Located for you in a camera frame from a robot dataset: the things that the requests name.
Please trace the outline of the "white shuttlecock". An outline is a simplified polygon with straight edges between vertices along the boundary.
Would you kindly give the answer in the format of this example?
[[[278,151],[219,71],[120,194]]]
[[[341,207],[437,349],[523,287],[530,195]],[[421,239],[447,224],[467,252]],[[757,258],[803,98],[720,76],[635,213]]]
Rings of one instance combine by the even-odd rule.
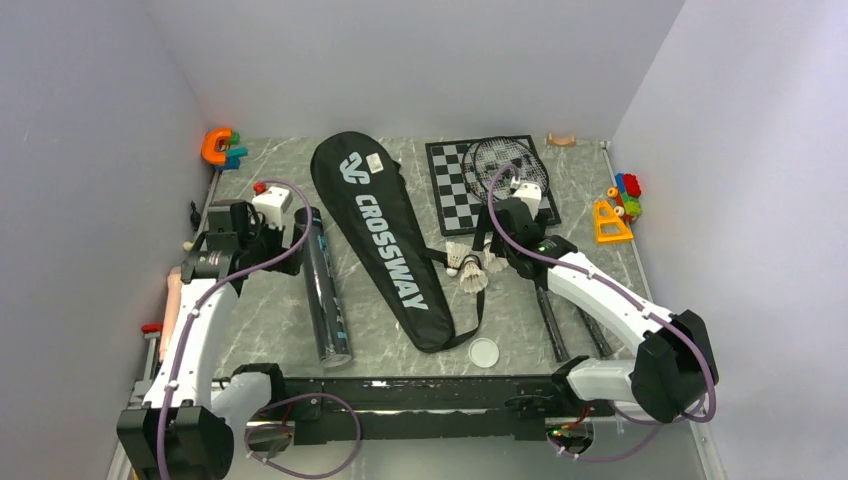
[[[497,256],[492,251],[491,241],[487,241],[484,243],[482,253],[483,266],[488,273],[498,273],[505,270],[509,266],[508,261],[505,258]]]
[[[447,241],[445,248],[447,255],[447,275],[449,277],[456,277],[462,268],[464,259],[471,253],[471,247],[463,243]]]
[[[459,286],[468,294],[482,292],[488,285],[488,277],[482,267],[482,261],[476,255],[466,256],[459,269]]]

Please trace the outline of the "black shuttlecock tube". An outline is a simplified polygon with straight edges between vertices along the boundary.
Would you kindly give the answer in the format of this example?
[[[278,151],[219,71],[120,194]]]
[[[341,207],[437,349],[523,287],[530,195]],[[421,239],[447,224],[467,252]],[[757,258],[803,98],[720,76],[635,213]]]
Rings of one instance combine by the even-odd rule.
[[[337,292],[335,275],[318,208],[303,207],[294,214],[295,231],[302,233],[300,249],[306,299],[313,324],[320,365],[338,368],[353,357],[350,340]]]

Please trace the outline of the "white round tube lid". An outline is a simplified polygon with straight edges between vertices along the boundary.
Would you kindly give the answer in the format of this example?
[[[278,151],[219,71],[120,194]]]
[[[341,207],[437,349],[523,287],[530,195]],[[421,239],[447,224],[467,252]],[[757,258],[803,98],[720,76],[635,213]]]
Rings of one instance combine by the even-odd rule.
[[[493,340],[476,338],[469,344],[468,357],[479,368],[491,368],[497,364],[500,350]]]

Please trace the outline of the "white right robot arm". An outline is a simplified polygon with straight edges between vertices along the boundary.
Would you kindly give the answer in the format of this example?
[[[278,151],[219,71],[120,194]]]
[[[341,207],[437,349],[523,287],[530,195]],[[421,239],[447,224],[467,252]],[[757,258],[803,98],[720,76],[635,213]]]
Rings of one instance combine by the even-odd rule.
[[[559,235],[548,236],[517,198],[488,201],[478,221],[492,232],[497,255],[535,286],[560,296],[612,332],[630,360],[586,356],[552,376],[551,401],[574,415],[591,401],[637,405],[653,421],[680,417],[709,422],[717,410],[715,358],[704,320],[691,310],[674,313],[633,293]]]

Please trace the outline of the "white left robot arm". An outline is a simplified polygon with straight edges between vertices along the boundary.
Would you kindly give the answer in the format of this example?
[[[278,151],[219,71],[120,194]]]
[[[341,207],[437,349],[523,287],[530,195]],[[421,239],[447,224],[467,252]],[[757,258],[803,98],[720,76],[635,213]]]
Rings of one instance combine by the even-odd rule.
[[[117,435],[141,479],[223,479],[235,448],[257,414],[279,417],[287,406],[279,366],[238,367],[219,394],[213,394],[215,364],[224,328],[254,271],[299,272],[297,249],[284,244],[288,208],[258,200],[216,201],[208,228],[180,267],[177,320],[165,358],[137,409],[121,412]]]

